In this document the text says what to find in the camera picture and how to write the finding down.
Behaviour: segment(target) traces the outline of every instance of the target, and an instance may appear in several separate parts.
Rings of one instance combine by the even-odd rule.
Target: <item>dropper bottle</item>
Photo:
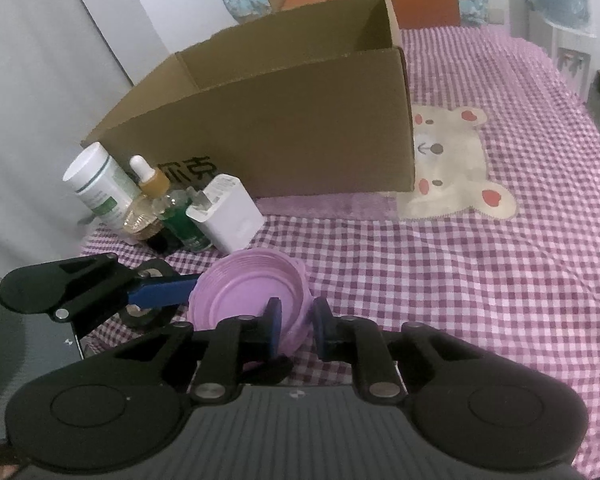
[[[212,246],[208,238],[187,216],[191,197],[183,189],[175,189],[163,171],[152,168],[141,155],[129,161],[131,169],[140,179],[138,186],[152,200],[152,211],[175,234],[184,247],[199,253]]]

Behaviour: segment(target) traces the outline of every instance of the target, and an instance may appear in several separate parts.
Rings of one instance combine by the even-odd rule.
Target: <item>metal screw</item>
[[[196,387],[196,395],[201,399],[219,399],[225,391],[224,386],[218,383],[203,383]]]
[[[373,383],[369,386],[369,393],[381,399],[390,399],[400,393],[400,386],[394,383]]]
[[[67,319],[69,317],[69,311],[65,308],[59,308],[56,310],[56,317],[58,319]]]

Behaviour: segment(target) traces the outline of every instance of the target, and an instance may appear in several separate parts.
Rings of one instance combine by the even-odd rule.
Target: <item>pink gingham tablecloth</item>
[[[337,315],[392,330],[423,321],[569,384],[590,416],[574,465],[599,477],[600,134],[548,58],[525,41],[490,28],[404,31],[403,38],[414,104],[487,113],[480,135],[489,177],[515,195],[516,216],[361,220],[352,218],[365,209],[358,200],[342,205],[340,219],[303,218],[302,210],[269,215],[253,245],[301,258],[313,294],[326,296]],[[100,228],[82,253],[104,251],[128,266],[153,257]],[[181,251],[167,261],[188,273],[218,258]],[[106,348],[134,335],[114,316],[91,343]],[[347,365],[322,363],[311,347],[295,355],[294,381],[350,379]]]

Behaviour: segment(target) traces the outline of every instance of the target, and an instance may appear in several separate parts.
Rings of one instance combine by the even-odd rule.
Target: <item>gray curtain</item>
[[[62,174],[129,88],[81,0],[0,0],[0,277],[77,254]]]

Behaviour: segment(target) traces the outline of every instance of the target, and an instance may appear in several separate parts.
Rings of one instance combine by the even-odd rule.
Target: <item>round pink container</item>
[[[308,335],[314,299],[304,263],[274,249],[244,249],[216,261],[193,289],[187,319],[196,330],[210,330],[227,317],[259,316],[269,298],[282,302],[278,351],[291,356]]]

